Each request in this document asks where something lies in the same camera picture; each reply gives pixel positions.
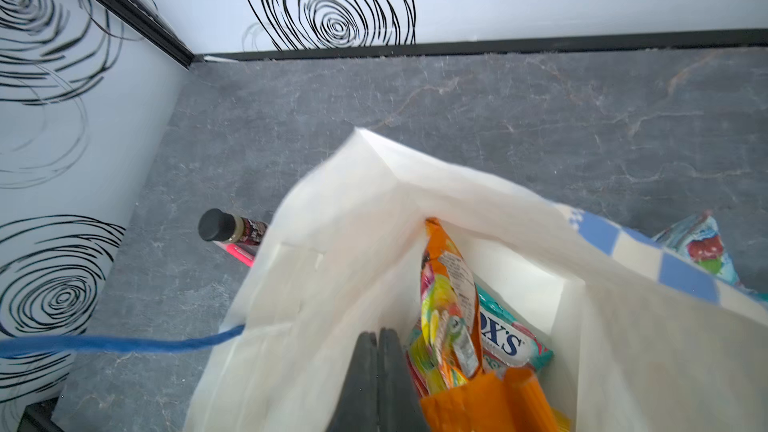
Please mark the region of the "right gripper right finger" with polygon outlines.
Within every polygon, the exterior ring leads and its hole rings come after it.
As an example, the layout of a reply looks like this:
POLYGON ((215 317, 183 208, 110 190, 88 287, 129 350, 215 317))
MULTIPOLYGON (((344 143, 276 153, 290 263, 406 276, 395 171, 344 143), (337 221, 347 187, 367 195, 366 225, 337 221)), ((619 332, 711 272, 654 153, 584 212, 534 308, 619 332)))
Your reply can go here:
POLYGON ((395 330, 378 336, 377 412, 380 431, 429 431, 395 330))

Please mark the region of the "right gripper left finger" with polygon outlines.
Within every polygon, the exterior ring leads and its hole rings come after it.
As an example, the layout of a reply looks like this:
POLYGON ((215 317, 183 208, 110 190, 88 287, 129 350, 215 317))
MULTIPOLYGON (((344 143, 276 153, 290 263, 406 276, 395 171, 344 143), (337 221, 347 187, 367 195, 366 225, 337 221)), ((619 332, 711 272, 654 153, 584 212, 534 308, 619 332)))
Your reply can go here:
POLYGON ((378 430, 378 346, 376 334, 362 332, 355 343, 328 432, 378 430))

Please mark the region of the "orange snack packet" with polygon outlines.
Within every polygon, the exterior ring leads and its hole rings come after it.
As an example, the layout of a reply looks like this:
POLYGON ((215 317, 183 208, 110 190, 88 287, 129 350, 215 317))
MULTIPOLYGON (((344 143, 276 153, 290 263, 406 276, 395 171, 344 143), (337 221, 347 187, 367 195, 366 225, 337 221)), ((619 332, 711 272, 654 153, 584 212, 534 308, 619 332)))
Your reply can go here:
POLYGON ((424 222, 420 328, 441 378, 414 380, 433 431, 568 431, 570 420, 549 405, 529 366, 484 365, 474 275, 436 218, 424 222))

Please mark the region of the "teal Fox's candy bag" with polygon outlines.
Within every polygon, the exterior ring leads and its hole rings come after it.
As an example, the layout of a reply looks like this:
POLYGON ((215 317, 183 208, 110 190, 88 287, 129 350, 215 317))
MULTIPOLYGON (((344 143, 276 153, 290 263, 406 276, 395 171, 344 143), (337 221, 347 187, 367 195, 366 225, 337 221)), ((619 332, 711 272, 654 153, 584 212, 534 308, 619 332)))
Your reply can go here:
MULTIPOLYGON (((553 359, 554 352, 483 287, 477 286, 477 292, 484 365, 490 370, 529 366, 536 372, 546 367, 553 359)), ((426 350, 420 322, 411 330, 406 345, 407 364, 414 380, 426 386, 427 378, 441 378, 426 350)))

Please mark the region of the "checkered paper bag blue handles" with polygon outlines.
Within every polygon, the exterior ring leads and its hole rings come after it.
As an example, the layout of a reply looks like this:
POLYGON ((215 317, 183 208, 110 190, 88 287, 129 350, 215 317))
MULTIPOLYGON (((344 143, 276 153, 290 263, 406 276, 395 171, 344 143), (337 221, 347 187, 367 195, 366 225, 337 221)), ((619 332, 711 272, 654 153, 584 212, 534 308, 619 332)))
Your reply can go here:
POLYGON ((320 431, 355 340, 406 334, 421 309, 426 222, 445 259, 541 332, 540 380, 577 431, 763 431, 767 308, 663 245, 496 176, 354 132, 278 207, 219 334, 187 341, 11 339, 3 352, 209 350, 189 431, 320 431))

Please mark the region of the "green snack packet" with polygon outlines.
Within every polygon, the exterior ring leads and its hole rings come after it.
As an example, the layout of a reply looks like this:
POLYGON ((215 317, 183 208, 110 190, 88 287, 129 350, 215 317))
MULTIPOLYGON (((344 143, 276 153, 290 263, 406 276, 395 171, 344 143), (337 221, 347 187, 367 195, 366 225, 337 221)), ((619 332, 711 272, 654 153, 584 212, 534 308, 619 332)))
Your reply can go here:
POLYGON ((711 211, 689 216, 656 234, 652 240, 767 306, 766 293, 759 293, 742 283, 711 211))

